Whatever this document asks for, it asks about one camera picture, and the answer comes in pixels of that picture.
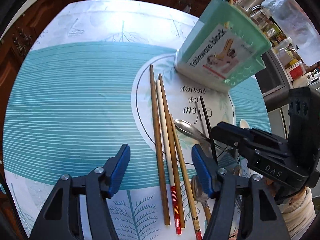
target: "product label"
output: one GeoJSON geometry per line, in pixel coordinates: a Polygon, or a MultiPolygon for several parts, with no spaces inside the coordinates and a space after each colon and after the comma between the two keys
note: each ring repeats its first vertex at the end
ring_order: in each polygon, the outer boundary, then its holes
{"type": "Polygon", "coordinates": [[[224,80],[239,63],[254,53],[254,49],[230,29],[218,25],[188,60],[187,65],[204,68],[209,75],[224,80]]]}

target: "silver bolt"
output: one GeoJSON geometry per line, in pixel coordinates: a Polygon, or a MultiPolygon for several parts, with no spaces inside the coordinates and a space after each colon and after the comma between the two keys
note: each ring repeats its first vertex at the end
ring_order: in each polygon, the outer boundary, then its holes
{"type": "Polygon", "coordinates": [[[258,174],[253,174],[251,176],[251,178],[253,178],[255,181],[260,181],[261,180],[261,177],[258,174]]]}
{"type": "Polygon", "coordinates": [[[99,173],[103,173],[103,172],[104,172],[104,169],[103,169],[102,167],[98,167],[98,168],[95,168],[95,169],[94,169],[94,172],[95,172],[95,173],[98,173],[98,174],[99,174],[99,173]]]}
{"type": "Polygon", "coordinates": [[[225,168],[220,168],[218,169],[218,172],[222,175],[226,175],[227,174],[227,170],[225,168]]]}
{"type": "Polygon", "coordinates": [[[62,180],[67,180],[67,179],[69,179],[70,178],[70,175],[69,174],[63,174],[62,176],[61,176],[61,179],[62,180]]]}

